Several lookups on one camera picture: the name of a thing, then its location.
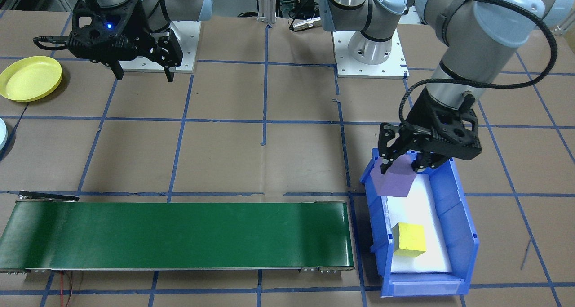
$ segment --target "storage bin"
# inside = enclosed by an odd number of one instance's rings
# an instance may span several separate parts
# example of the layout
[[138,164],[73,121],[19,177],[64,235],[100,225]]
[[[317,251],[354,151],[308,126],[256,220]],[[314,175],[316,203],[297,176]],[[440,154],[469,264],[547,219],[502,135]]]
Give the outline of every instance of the storage bin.
[[[415,159],[417,153],[405,155]],[[443,229],[452,272],[450,273],[391,273],[394,258],[394,236],[389,220],[386,196],[376,192],[370,176],[378,150],[372,150],[372,160],[361,177],[365,184],[372,225],[372,253],[376,255],[378,274],[383,277],[382,297],[468,294],[473,267],[479,249],[479,239],[453,159],[437,169],[421,172],[429,176],[435,210]]]

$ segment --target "purple cube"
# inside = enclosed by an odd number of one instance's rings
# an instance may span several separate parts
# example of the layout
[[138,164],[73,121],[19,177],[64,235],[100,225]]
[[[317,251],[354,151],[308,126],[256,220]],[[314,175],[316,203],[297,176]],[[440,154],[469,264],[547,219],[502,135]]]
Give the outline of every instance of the purple cube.
[[411,158],[407,155],[398,157],[385,174],[381,174],[381,163],[382,159],[378,158],[370,173],[376,193],[380,196],[407,197],[416,175],[411,168]]

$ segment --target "conveyor belt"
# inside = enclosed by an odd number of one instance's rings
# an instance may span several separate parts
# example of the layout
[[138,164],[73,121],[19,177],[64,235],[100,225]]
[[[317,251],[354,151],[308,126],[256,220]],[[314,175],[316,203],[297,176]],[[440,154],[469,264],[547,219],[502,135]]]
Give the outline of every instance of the conveyor belt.
[[345,203],[17,202],[0,271],[354,268]]

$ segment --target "yellow block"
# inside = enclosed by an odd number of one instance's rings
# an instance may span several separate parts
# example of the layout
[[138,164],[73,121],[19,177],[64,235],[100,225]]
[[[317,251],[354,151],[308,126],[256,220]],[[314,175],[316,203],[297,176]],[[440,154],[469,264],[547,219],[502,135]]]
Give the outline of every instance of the yellow block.
[[394,254],[415,258],[427,250],[423,225],[397,223],[392,228],[395,239]]

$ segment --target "white mounting plate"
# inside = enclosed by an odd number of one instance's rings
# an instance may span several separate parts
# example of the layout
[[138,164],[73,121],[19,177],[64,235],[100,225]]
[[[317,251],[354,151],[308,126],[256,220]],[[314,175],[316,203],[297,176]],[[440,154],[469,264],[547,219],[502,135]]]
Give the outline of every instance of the white mounting plate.
[[392,37],[393,46],[388,60],[380,65],[366,65],[349,54],[347,44],[354,33],[354,31],[333,33],[333,51],[335,51],[338,77],[382,79],[403,79],[404,77],[409,77],[397,30]]
[[[175,68],[175,73],[194,73],[195,58],[198,51],[199,31],[201,22],[172,22],[170,28],[174,30],[183,52],[181,65]],[[132,61],[120,61],[126,72],[164,72],[164,68],[145,57],[137,57]]]

